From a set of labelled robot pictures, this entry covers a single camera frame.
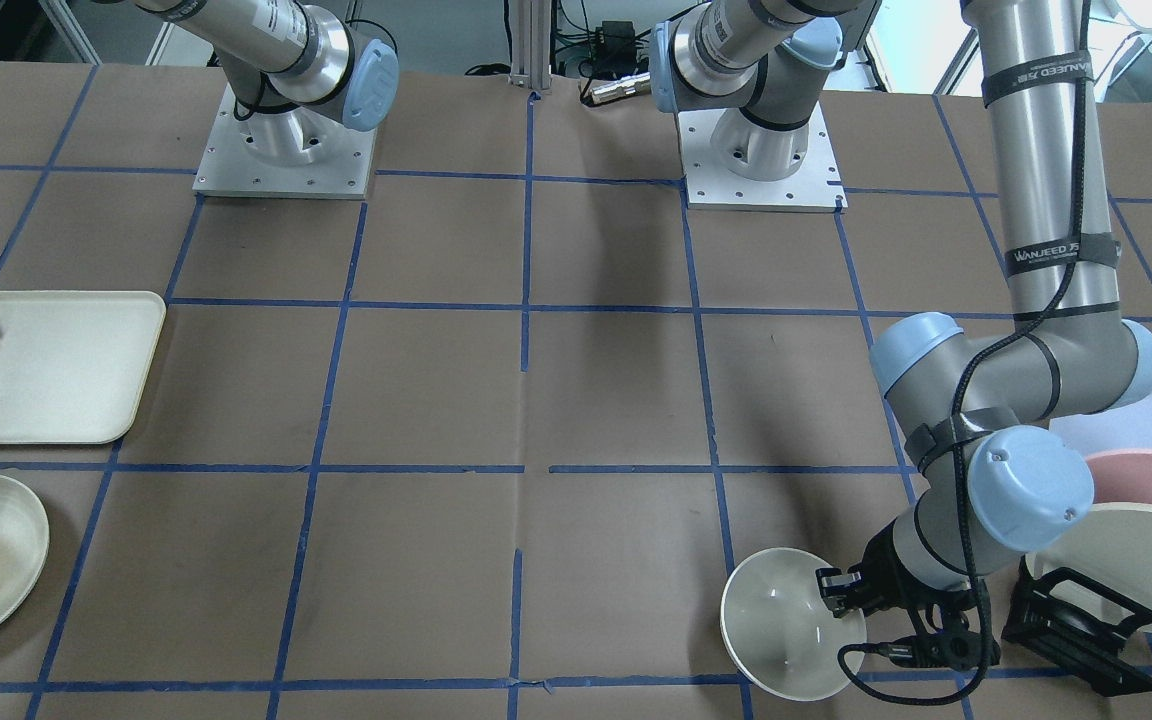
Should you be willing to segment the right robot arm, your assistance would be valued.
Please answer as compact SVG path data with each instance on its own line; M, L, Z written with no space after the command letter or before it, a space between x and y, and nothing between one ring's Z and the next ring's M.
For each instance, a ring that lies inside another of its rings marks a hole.
M353 286L320 300L205 300L179 286L200 255L217 160L242 158L255 200L233 240L282 232L302 252L356 264L361 205L324 222L275 200L276 174L305 197L357 200L357 142L391 108L397 59L320 6L298 1L146 1L143 9L211 41L228 79L198 167L200 105L132 70L0 65L0 446L92 447L131 432L154 395L157 343L179 310L191 367L169 372L168 406L111 468L134 473L314 477Z

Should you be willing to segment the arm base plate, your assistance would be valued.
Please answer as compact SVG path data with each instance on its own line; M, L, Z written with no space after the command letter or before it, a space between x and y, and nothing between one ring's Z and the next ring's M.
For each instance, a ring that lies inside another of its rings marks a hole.
M806 124L778 132L740 109L675 115L687 200L695 209L836 211L846 190L820 104Z
M306 108L250 113L225 88L194 191L232 199L365 200L378 132Z

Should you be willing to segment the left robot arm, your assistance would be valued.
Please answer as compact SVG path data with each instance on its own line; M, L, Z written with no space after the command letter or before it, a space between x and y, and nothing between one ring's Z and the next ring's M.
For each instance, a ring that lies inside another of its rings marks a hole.
M1120 309L1098 131L1087 1L964 1L980 41L982 100L1005 210L1009 334L970 338L948 314L890 325L870 367L929 480L914 509L867 543L858 564L814 571L809 594L838 621L901 609L908 638L835 651L905 667L996 664L986 579L1083 523L1093 479L1044 429L1152 392L1152 334Z

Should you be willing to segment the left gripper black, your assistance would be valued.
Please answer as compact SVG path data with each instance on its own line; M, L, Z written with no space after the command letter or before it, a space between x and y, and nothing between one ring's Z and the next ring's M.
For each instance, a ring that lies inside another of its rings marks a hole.
M1000 662L1001 647L992 635L969 628L967 611L977 607L973 593L957 589L940 591L915 579L897 560L890 526L867 543L859 564L846 571L814 570L814 585L835 617L847 617L852 612L867 617L878 611L902 609L914 624L914 632L897 641L846 643L836 651L838 661L844 661L852 652L872 652L900 667L972 670L979 666L983 647L988 647L990 665Z

